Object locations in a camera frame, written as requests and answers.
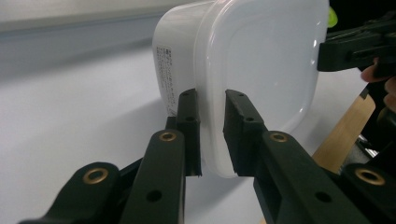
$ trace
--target container lid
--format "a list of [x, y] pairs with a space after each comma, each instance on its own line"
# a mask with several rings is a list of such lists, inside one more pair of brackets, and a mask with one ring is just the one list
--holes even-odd
[[225, 91], [245, 93], [269, 130], [289, 132], [310, 106], [327, 0], [219, 0], [194, 45], [201, 150], [209, 169], [235, 176], [223, 137]]

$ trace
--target human hand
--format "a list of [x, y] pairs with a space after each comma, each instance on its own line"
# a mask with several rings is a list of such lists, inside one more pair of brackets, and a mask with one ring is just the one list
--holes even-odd
[[367, 82], [377, 82], [388, 79], [385, 83], [385, 91], [388, 95], [384, 97], [384, 103], [391, 111], [396, 112], [396, 76], [395, 77], [374, 77], [378, 59], [374, 59], [374, 65], [361, 72], [361, 78]]

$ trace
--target wooden board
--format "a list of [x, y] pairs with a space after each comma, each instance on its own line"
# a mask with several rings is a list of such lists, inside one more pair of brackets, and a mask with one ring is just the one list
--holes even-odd
[[375, 102], [366, 91], [355, 99], [351, 107], [335, 125], [312, 158], [321, 167], [338, 173], [367, 120], [375, 110]]

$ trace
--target container label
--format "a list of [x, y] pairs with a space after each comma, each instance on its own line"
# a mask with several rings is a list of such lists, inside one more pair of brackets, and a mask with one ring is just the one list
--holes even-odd
[[169, 116], [177, 114], [177, 89], [173, 77], [172, 50], [167, 47], [157, 47], [158, 72], [161, 88], [165, 92], [166, 109]]

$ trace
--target white container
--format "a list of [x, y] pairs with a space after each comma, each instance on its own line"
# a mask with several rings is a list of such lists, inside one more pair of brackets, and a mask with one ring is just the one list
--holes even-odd
[[218, 0], [168, 11], [153, 52], [170, 116], [198, 91], [201, 151], [209, 169], [235, 176], [223, 137], [225, 91], [247, 94], [270, 130], [289, 132], [310, 106], [324, 41], [327, 0]]

